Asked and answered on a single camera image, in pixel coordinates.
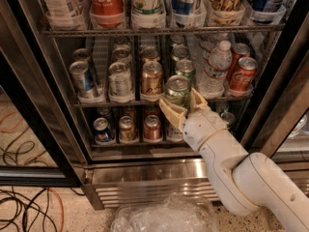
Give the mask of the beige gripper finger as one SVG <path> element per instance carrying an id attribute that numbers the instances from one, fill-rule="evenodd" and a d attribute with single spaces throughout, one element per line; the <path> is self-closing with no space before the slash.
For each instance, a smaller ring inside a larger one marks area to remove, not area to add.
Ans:
<path id="1" fill-rule="evenodd" d="M 210 110 L 208 102 L 204 97 L 197 92 L 194 88 L 191 89 L 190 93 L 190 111 L 194 112 L 197 110 Z"/>
<path id="2" fill-rule="evenodd" d="M 176 104 L 172 104 L 166 99 L 159 100 L 159 107 L 168 122 L 177 130 L 182 131 L 186 121 L 187 109 Z"/>

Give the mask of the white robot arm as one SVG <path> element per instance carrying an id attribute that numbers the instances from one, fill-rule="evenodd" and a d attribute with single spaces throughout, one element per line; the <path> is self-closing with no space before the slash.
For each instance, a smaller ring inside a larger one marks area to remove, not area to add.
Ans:
<path id="1" fill-rule="evenodd" d="M 182 98 L 185 106 L 175 103 L 177 97 L 166 93 L 159 107 L 204 159 L 208 179 L 225 208 L 247 216 L 266 207 L 287 232 L 309 232 L 309 198 L 282 169 L 262 153 L 248 153 L 196 90 Z"/>

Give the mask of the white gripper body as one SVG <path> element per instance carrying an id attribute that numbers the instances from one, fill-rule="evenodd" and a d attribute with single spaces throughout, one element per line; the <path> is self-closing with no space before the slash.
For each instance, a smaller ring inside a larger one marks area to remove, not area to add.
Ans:
<path id="1" fill-rule="evenodd" d="M 201 146 L 218 131 L 226 130 L 222 118 L 211 110 L 190 113 L 183 127 L 183 139 L 190 148 L 198 152 Z"/>

